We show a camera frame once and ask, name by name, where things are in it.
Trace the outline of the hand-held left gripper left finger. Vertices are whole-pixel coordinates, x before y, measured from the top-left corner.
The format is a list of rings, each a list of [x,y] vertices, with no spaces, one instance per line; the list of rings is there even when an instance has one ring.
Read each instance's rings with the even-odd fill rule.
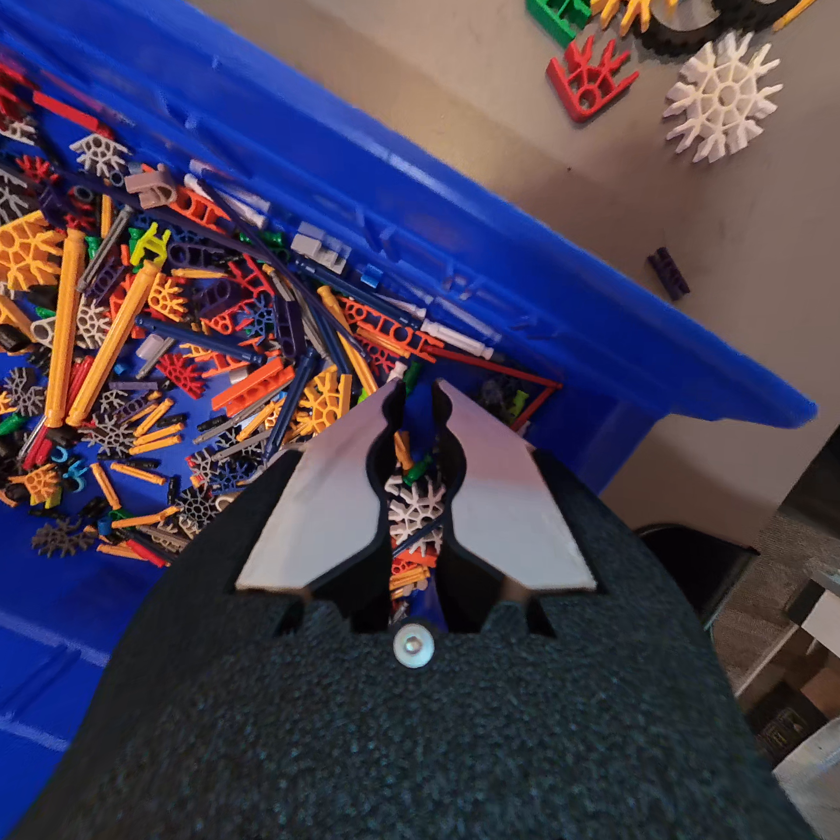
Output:
[[[334,605],[357,634],[390,630],[387,481],[405,387],[384,385],[311,439],[235,583],[239,595]]]

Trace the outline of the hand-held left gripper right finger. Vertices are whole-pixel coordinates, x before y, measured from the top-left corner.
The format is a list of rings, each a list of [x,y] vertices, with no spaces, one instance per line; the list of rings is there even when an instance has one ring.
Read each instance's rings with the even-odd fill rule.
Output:
[[[533,448],[447,380],[434,382],[432,407],[446,488],[435,585],[448,630],[477,633],[506,600],[596,593]]]

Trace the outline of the pile of colourful construction pieces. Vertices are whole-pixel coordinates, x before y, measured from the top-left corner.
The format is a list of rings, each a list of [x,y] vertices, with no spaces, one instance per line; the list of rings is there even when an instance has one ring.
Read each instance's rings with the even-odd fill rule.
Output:
[[[8,170],[10,190],[13,193],[23,193],[23,198],[28,201],[32,200],[32,206],[29,209],[36,209],[35,198],[37,193],[43,192],[44,183],[40,185],[35,182],[30,182],[27,175],[34,177],[37,181],[46,182],[47,186],[55,187],[56,200],[61,199],[61,202],[56,202],[56,218],[54,221],[59,222],[56,229],[56,235],[52,236],[53,227],[42,219],[36,219],[32,224],[27,223],[24,226],[22,220],[16,219],[15,214],[23,216],[24,210],[13,211],[11,216],[6,221],[15,221],[18,223],[14,229],[24,236],[28,234],[33,235],[33,241],[26,243],[23,246],[23,255],[18,260],[16,255],[13,259],[6,259],[5,249],[2,247],[2,280],[12,278],[13,275],[17,279],[12,280],[12,286],[23,289],[24,286],[29,286],[34,289],[42,289],[50,292],[58,291],[53,286],[58,282],[58,270],[60,263],[60,246],[63,242],[67,232],[67,215],[73,206],[77,207],[76,214],[80,217],[80,226],[84,227],[84,233],[94,234],[98,233],[98,216],[99,207],[90,209],[88,204],[98,204],[99,188],[102,186],[101,179],[107,175],[87,175],[87,177],[95,184],[85,182],[83,186],[92,186],[92,195],[88,196],[83,202],[80,198],[70,197],[69,190],[75,186],[76,182],[64,183],[61,172],[56,173],[51,167],[54,163],[51,159],[55,159],[58,163],[59,153],[57,150],[42,148],[39,145],[40,141],[49,142],[50,138],[42,136],[39,131],[40,116],[32,113],[36,107],[33,95],[40,96],[42,93],[46,95],[47,91],[42,90],[41,87],[46,78],[41,81],[34,81],[32,77],[27,78],[27,71],[17,63],[13,58],[2,58],[2,131],[11,134],[10,130],[12,123],[21,122],[18,128],[25,129],[33,136],[29,137],[26,142],[34,141],[38,152],[44,161],[30,162],[33,165],[27,164],[26,172],[18,170],[16,164],[11,163],[11,169]],[[112,153],[115,158],[124,158],[130,150],[119,150],[118,143],[114,144],[119,138],[113,133],[111,125],[107,122],[102,122],[101,118],[95,115],[91,110],[92,106],[84,106],[81,111],[74,112],[72,122],[78,123],[78,130],[86,129],[86,131],[93,132],[92,139],[97,149],[102,152],[102,156],[109,157]],[[85,175],[79,173],[83,180]],[[279,350],[278,342],[274,341],[274,311],[271,306],[271,301],[275,298],[280,299],[282,303],[283,296],[275,287],[273,281],[268,277],[268,269],[261,264],[261,258],[257,253],[257,249],[248,242],[239,241],[235,234],[231,234],[234,243],[229,247],[225,247],[221,242],[222,235],[230,234],[232,230],[230,222],[224,220],[222,212],[219,208],[218,219],[214,222],[210,216],[203,219],[204,211],[209,212],[209,205],[206,206],[201,202],[209,202],[209,198],[194,195],[195,204],[197,207],[195,220],[189,225],[194,227],[187,227],[181,230],[178,224],[183,227],[184,222],[182,215],[186,213],[186,208],[189,202],[186,201],[186,194],[183,194],[184,211],[171,210],[171,217],[162,218],[160,216],[149,217],[145,221],[141,220],[139,223],[131,221],[129,226],[138,228],[136,237],[140,237],[140,228],[145,231],[151,225],[152,221],[161,223],[161,231],[155,234],[163,242],[164,231],[172,228],[175,232],[175,238],[166,246],[172,251],[173,246],[178,246],[185,253],[181,256],[187,257],[192,255],[196,261],[192,264],[186,263],[181,265],[178,262],[167,262],[163,271],[162,277],[155,282],[150,292],[149,301],[143,305],[140,315],[146,317],[156,327],[172,327],[179,330],[179,336],[175,336],[172,341],[174,347],[163,353],[161,361],[155,362],[160,364],[161,371],[159,378],[168,378],[175,384],[181,383],[183,387],[179,393],[183,397],[181,402],[186,400],[185,394],[189,392],[192,394],[192,399],[200,403],[198,406],[204,410],[209,407],[209,397],[203,396],[205,384],[209,381],[207,379],[210,375],[221,375],[226,371],[230,372],[233,369],[243,369],[246,374],[252,371],[257,371],[262,363],[268,363],[268,372],[258,371],[258,375],[254,378],[252,384],[263,382],[268,384],[268,380],[272,382],[269,374],[277,373],[278,376],[282,373],[280,369],[284,362],[285,352]],[[49,246],[45,245],[46,250],[41,250],[40,245],[35,246],[35,234],[43,232],[50,232],[50,238],[44,236],[44,239],[49,239]],[[91,344],[96,344],[93,350],[73,350],[76,356],[84,356],[85,359],[90,356],[90,361],[84,361],[79,372],[78,388],[81,389],[89,366],[92,365],[92,359],[97,352],[100,343],[103,340],[103,334],[107,333],[111,326],[112,320],[117,318],[119,314],[119,307],[122,306],[124,299],[128,296],[130,287],[132,285],[135,274],[133,268],[129,267],[129,257],[126,248],[128,247],[129,234],[121,234],[116,239],[116,245],[110,246],[110,253],[104,259],[103,267],[98,268],[94,273],[94,280],[99,278],[99,275],[105,271],[113,268],[111,274],[108,274],[106,281],[105,276],[102,276],[104,293],[101,295],[99,287],[96,283],[92,283],[92,290],[82,292],[81,303],[83,305],[95,305],[96,311],[90,313],[91,318],[85,320],[87,332],[88,321],[93,321],[92,327],[97,327],[101,322],[102,331],[99,333],[100,338],[96,342],[91,341]],[[215,269],[221,270],[221,275],[213,275],[216,279],[204,280],[189,280],[187,276],[172,276],[173,271],[179,269]],[[500,347],[503,354],[512,353],[513,360],[524,363],[526,359],[530,358],[528,354],[533,356],[537,353],[536,350],[526,350],[525,339],[522,337],[525,333],[519,334],[518,338],[514,338],[513,316],[510,312],[492,311],[492,307],[488,309],[484,307],[482,311],[481,306],[473,312],[469,312],[466,303],[454,303],[446,300],[443,302],[436,302],[432,308],[432,320],[441,322],[445,327],[454,327],[458,334],[463,333],[466,338],[476,338],[479,343],[486,345],[484,350],[479,348],[479,351],[484,355],[492,355],[491,350]],[[424,336],[419,338],[411,338],[409,333],[412,331],[408,328],[419,327],[420,322],[424,320],[419,316],[413,315],[411,312],[401,312],[401,317],[395,320],[396,326],[402,330],[397,330],[400,333],[399,337],[410,338],[409,344],[412,347],[419,347],[420,344],[437,347],[439,343],[451,344],[451,350],[455,349],[453,339],[444,339],[437,334],[435,336],[429,332],[429,329],[421,329],[429,341],[426,342]],[[243,354],[231,355],[225,353],[219,348],[212,348],[196,339],[212,341],[215,343],[221,342],[225,347],[234,348],[235,350],[242,350],[243,353],[253,354],[255,358],[248,361],[241,358]],[[101,389],[96,392],[96,399],[91,404],[91,412],[95,413],[86,415],[86,418],[80,423],[80,430],[93,429],[104,427],[105,420],[111,423],[108,428],[102,428],[102,432],[108,432],[110,429],[114,434],[109,439],[114,443],[114,449],[111,450],[111,455],[103,459],[125,460],[129,456],[128,446],[126,445],[123,455],[117,455],[119,444],[122,441],[122,436],[119,433],[123,426],[128,426],[127,419],[114,418],[119,414],[119,406],[106,407],[104,401],[101,405],[98,402],[100,393],[104,394],[107,388],[107,383],[113,379],[114,381],[119,377],[112,374],[109,368],[110,379],[106,380]],[[34,535],[35,520],[28,519],[21,513],[3,513],[2,514],[2,627],[7,627],[13,619],[26,624],[40,622],[44,634],[47,633],[47,628],[52,627],[51,633],[58,631],[64,627],[63,623],[72,623],[76,621],[75,618],[60,617],[60,609],[55,606],[56,612],[51,612],[54,608],[49,606],[48,602],[52,595],[58,594],[59,584],[71,583],[70,578],[64,580],[62,575],[67,571],[72,564],[70,560],[59,560],[57,565],[52,560],[37,560],[33,554],[34,549],[25,547],[28,544],[28,538]],[[102,629],[108,625],[121,624],[123,619],[128,618],[128,615],[139,603],[140,599],[140,584],[151,582],[151,571],[148,573],[140,570],[140,566],[147,566],[148,564],[140,561],[140,556],[131,551],[126,552],[130,558],[138,558],[136,560],[120,560],[120,559],[103,559],[101,555],[97,555],[101,561],[95,560],[92,549],[83,549],[81,553],[81,564],[77,571],[82,572],[104,572],[108,578],[105,584],[112,582],[109,574],[111,572],[117,573],[118,580],[115,581],[116,594],[111,595],[110,589],[105,592],[104,607],[102,610],[108,613],[107,616],[100,619],[94,617],[93,624],[96,626],[90,630],[91,634],[108,635],[111,633],[109,629]]]

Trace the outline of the blue plastic bin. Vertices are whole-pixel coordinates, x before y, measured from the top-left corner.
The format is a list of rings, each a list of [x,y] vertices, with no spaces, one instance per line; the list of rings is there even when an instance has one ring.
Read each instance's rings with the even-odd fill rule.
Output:
[[[62,150],[72,177],[93,185],[49,186],[42,205],[61,223],[77,215],[97,233],[87,191],[114,191],[137,163],[195,172],[218,189],[230,211],[198,187],[176,187],[170,206],[149,211],[159,227],[142,239],[121,234],[100,248],[82,293],[103,292],[105,315],[119,313],[135,267],[153,259],[164,273],[224,269],[239,292],[218,289],[223,331],[237,305],[269,303],[268,269],[236,228],[235,200],[269,199],[269,227],[283,229],[280,261],[316,277],[348,280],[339,298],[361,304],[362,269],[385,274],[383,291],[434,299],[433,314],[466,319],[500,340],[515,361],[559,374],[566,395],[552,412],[562,429],[539,427],[552,448],[592,489],[616,472],[636,440],[667,414],[737,419],[797,428],[816,406],[775,374],[740,354],[599,259],[516,207],[429,158],[365,115],[345,107],[296,72],[181,3],[2,2],[3,84],[14,94],[38,83],[35,110],[62,110],[79,97],[90,113],[47,117],[45,131],[87,138]]]

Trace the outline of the long orange rod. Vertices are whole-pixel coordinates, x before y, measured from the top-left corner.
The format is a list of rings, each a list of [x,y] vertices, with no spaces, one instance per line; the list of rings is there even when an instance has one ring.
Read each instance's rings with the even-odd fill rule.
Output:
[[[119,353],[130,336],[135,319],[137,319],[149,298],[152,286],[159,273],[158,266],[147,259],[134,277],[133,284],[121,309],[68,411],[65,421],[67,425],[79,427],[91,413],[91,409],[109,378]]]
[[[85,269],[87,247],[79,229],[69,229],[64,243],[56,310],[56,325],[45,402],[45,426],[58,428],[67,415],[67,395],[77,331],[80,293],[77,284]]]

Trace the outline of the orange connector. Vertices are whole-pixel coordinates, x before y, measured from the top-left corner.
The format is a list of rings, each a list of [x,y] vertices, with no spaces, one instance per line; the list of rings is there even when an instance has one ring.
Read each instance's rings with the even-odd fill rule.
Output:
[[[668,22],[675,14],[680,1],[590,1],[591,18],[596,20],[601,30],[606,30],[618,15],[621,19],[618,30],[622,37],[626,36],[634,25],[642,33],[647,32],[655,19],[654,12],[664,13]]]

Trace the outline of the purple small connector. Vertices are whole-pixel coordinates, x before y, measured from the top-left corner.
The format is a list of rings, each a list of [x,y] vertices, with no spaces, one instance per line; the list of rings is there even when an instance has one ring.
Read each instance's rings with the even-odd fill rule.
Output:
[[[657,248],[647,257],[647,262],[672,302],[681,301],[690,294],[686,279],[666,247]]]

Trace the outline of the red connector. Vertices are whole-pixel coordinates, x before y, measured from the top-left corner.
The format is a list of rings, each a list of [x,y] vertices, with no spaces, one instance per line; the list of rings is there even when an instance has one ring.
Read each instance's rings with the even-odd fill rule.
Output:
[[[593,61],[595,37],[583,43],[571,43],[563,60],[552,58],[545,74],[570,119],[586,123],[609,108],[639,78],[639,70],[619,79],[617,76],[629,61],[629,50],[615,53],[614,38],[605,43],[600,58]]]

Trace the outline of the white snowflake connector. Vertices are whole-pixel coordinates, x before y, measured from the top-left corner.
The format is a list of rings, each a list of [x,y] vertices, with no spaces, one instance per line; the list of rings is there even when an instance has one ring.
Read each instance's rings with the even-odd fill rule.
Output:
[[[763,83],[781,62],[770,58],[770,43],[753,49],[752,40],[752,33],[728,32],[679,69],[662,115],[664,121],[681,118],[665,136],[676,154],[691,152],[693,163],[713,164],[760,137],[761,122],[776,112],[773,98],[783,85]]]

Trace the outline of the green connector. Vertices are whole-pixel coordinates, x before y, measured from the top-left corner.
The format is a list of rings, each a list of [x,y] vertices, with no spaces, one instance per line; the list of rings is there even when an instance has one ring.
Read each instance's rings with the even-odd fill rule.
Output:
[[[525,1],[533,20],[562,48],[574,42],[592,16],[589,1]]]

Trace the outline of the orange short rod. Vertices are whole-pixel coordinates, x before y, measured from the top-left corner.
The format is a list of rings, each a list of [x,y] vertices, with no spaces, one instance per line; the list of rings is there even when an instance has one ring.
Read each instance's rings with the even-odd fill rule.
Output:
[[[778,17],[772,25],[772,30],[774,33],[781,31],[785,26],[789,25],[793,22],[797,17],[799,17],[808,7],[814,4],[815,1],[813,0],[802,0],[798,1],[793,5],[790,9],[784,12],[780,17]]]

